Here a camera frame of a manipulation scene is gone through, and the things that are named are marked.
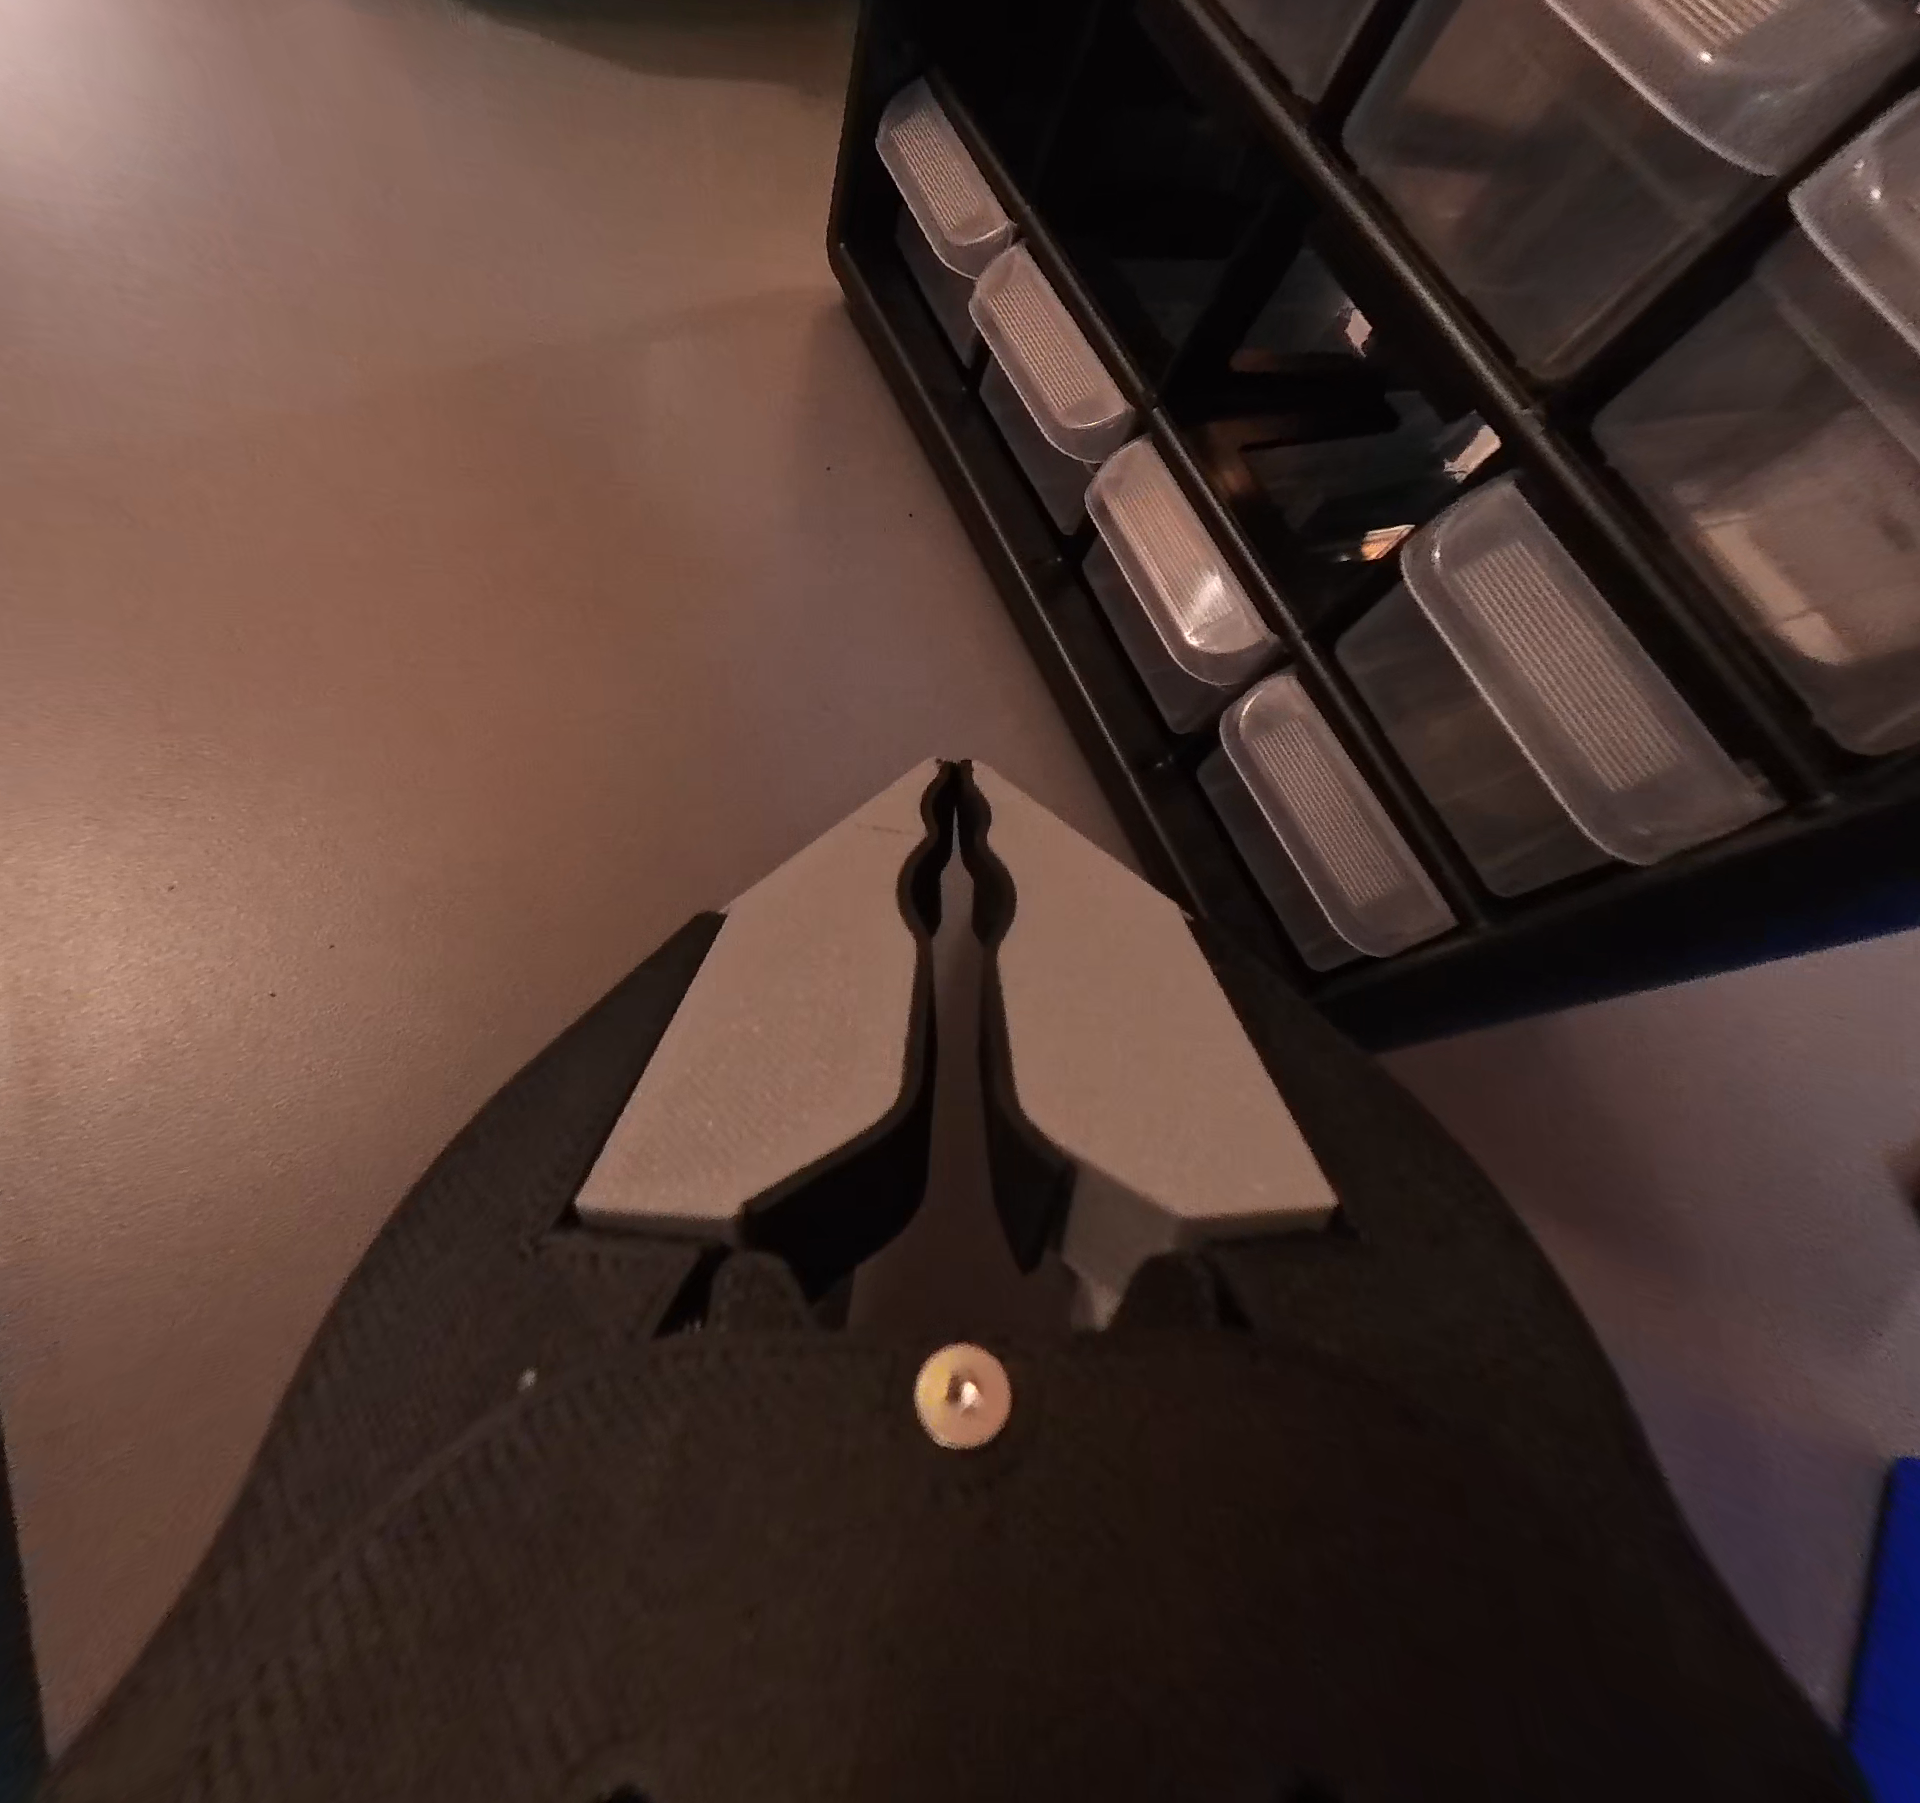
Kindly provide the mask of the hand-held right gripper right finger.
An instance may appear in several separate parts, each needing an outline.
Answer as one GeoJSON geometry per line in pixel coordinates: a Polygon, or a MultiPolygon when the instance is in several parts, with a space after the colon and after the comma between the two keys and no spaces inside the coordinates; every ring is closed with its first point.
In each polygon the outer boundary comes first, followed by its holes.
{"type": "Polygon", "coordinates": [[[964,758],[988,1201],[1112,1329],[1148,1257],[1322,1236],[1333,1192],[1178,895],[964,758]]]}

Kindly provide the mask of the clear plastic drawer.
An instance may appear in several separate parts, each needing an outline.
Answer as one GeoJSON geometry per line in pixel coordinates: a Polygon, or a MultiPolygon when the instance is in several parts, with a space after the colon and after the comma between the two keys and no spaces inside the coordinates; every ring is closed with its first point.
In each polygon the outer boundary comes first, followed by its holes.
{"type": "Polygon", "coordinates": [[[1333,670],[1496,895],[1660,864],[1784,808],[1511,472],[1398,545],[1398,585],[1333,633],[1333,670]]]}

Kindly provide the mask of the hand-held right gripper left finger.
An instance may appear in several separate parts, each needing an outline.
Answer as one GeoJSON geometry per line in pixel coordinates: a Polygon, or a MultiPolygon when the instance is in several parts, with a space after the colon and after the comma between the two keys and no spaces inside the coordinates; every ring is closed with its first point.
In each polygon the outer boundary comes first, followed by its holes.
{"type": "Polygon", "coordinates": [[[926,1192],[954,758],[822,826],[724,906],[572,1224],[760,1250],[836,1294],[926,1192]]]}

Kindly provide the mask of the blue box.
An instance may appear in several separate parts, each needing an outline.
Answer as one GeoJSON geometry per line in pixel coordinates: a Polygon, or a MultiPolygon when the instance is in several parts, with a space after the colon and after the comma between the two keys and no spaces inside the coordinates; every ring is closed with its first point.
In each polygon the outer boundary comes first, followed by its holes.
{"type": "Polygon", "coordinates": [[[1876,1803],[1920,1797],[1920,1461],[1882,1484],[1844,1743],[1876,1803]]]}

